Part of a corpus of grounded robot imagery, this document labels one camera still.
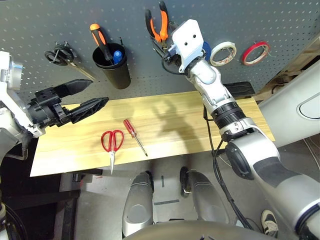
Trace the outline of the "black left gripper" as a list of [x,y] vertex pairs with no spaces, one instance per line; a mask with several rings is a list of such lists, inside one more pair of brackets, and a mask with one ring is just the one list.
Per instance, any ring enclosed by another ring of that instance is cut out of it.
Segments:
[[95,114],[107,104],[108,97],[90,99],[71,110],[61,106],[62,98],[80,93],[92,83],[90,79],[75,79],[36,92],[27,108],[32,122],[41,128],[61,127],[69,122],[75,124]]

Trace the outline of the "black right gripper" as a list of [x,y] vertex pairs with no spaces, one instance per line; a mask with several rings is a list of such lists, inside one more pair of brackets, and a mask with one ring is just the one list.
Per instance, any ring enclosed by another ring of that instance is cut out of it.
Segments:
[[[170,32],[173,33],[179,25],[175,22],[170,20],[169,21],[169,29]],[[170,48],[163,48],[162,44],[158,43],[154,37],[150,37],[150,40],[152,42],[152,49],[161,57],[164,58],[164,62],[167,65],[176,65],[180,66],[181,65],[181,57],[177,54],[176,48],[175,47],[170,47]]]

